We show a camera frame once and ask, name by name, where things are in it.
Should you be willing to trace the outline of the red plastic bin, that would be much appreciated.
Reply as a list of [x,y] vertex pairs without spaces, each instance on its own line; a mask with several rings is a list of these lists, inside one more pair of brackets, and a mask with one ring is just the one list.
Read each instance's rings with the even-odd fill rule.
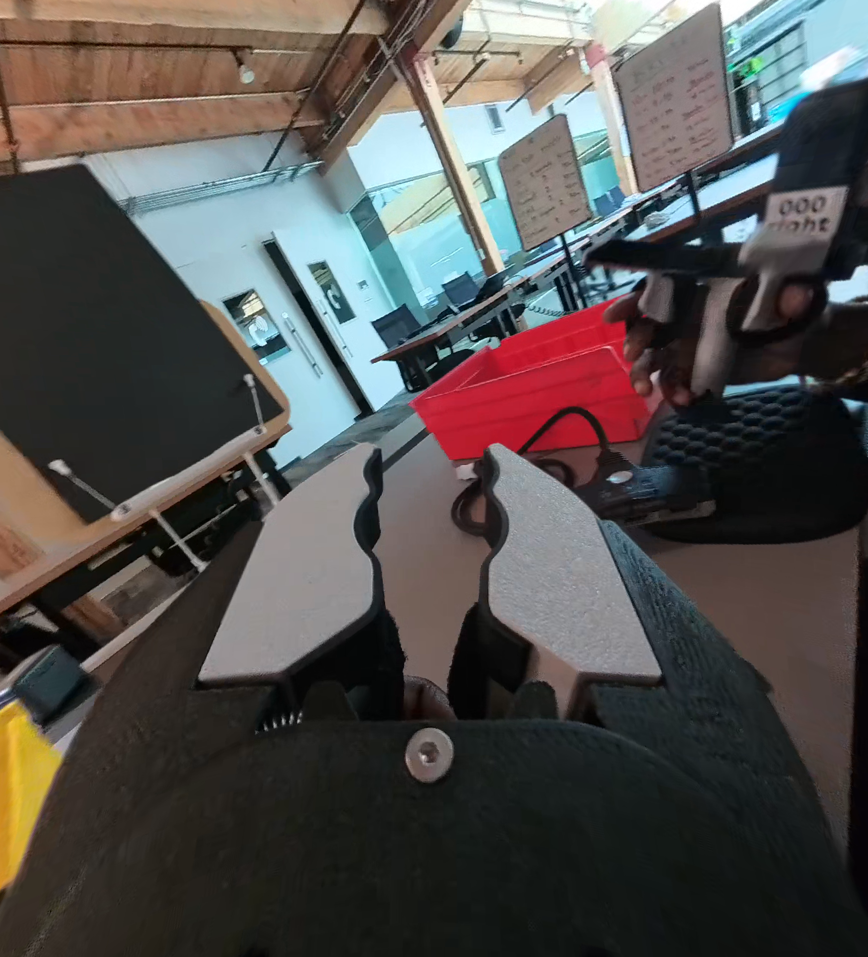
[[624,326],[604,320],[608,308],[618,300],[615,297],[518,332],[503,341],[492,355],[502,365],[537,365],[590,350],[610,348],[623,361]]
[[451,461],[478,458],[492,444],[518,450],[566,408],[592,413],[612,443],[641,438],[658,394],[639,395],[608,344],[542,358],[514,352],[513,341],[468,358],[413,399],[412,409]]

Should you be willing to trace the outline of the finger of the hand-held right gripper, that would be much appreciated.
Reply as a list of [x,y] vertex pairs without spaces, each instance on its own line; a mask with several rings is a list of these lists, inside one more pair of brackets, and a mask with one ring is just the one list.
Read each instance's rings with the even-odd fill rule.
[[583,266],[587,271],[605,266],[703,279],[742,278],[739,250],[735,244],[696,246],[611,239],[592,245],[584,254]]

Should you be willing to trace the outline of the black board with wooden edge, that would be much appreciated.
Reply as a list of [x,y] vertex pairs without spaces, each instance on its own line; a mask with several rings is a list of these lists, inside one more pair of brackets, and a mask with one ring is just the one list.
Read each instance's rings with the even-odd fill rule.
[[232,321],[201,303],[81,164],[0,176],[0,585],[34,582],[79,545],[108,542],[114,505],[198,466],[164,507],[267,450],[289,401]]

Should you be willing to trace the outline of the small handwritten whiteboard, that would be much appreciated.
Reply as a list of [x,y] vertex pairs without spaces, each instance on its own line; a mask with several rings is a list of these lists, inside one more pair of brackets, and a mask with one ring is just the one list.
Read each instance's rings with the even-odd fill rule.
[[710,3],[613,72],[639,191],[649,192],[734,145],[724,30]]

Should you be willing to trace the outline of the dark door window with logo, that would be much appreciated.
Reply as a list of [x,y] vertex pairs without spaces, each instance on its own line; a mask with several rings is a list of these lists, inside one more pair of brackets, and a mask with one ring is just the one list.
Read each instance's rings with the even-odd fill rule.
[[342,325],[356,319],[356,312],[350,305],[329,264],[325,260],[311,262],[308,264],[308,270],[335,322]]

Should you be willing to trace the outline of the black and silver square adapter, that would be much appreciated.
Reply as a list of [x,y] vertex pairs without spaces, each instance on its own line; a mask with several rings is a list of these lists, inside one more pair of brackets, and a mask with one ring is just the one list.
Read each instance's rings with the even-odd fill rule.
[[705,469],[628,464],[574,489],[600,520],[647,525],[711,516],[716,501]]

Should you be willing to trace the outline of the grey power adapter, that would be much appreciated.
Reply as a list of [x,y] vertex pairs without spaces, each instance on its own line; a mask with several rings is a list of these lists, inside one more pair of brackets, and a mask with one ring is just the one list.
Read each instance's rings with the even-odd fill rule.
[[53,644],[25,658],[0,680],[0,710],[17,703],[34,724],[59,721],[98,689],[67,650]]

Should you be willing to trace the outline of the whiteboard with ruled table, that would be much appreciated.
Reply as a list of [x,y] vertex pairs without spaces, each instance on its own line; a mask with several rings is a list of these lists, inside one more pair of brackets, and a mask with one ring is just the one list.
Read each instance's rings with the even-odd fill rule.
[[503,151],[497,162],[525,252],[593,218],[566,116],[554,115]]

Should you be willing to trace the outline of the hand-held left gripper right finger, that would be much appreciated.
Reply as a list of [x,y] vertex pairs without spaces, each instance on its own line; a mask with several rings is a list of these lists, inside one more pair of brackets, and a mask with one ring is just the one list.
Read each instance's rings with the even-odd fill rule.
[[594,687],[656,690],[656,653],[599,519],[573,491],[503,445],[482,465],[484,538],[472,623],[449,670],[462,720],[487,719],[492,692],[515,713],[581,720]]

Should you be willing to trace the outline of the person's right hand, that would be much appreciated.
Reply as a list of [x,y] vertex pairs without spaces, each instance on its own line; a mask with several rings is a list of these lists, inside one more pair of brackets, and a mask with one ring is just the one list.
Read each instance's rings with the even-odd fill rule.
[[[640,298],[645,281],[618,297],[606,310],[607,323],[625,327],[623,357],[631,364],[630,383],[643,397],[659,390],[668,404],[684,407],[698,393],[691,390],[695,336],[684,332],[664,339],[667,327],[645,317]],[[789,376],[836,380],[868,360],[868,308],[828,306],[810,327],[783,341],[739,347],[728,383],[745,386]]]

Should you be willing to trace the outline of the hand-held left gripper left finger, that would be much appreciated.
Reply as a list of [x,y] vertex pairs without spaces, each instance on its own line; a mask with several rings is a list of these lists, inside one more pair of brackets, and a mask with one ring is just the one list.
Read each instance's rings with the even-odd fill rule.
[[333,682],[356,717],[401,717],[405,657],[375,551],[382,491],[381,449],[362,442],[274,506],[199,689],[265,689],[262,720],[301,720],[311,689]]

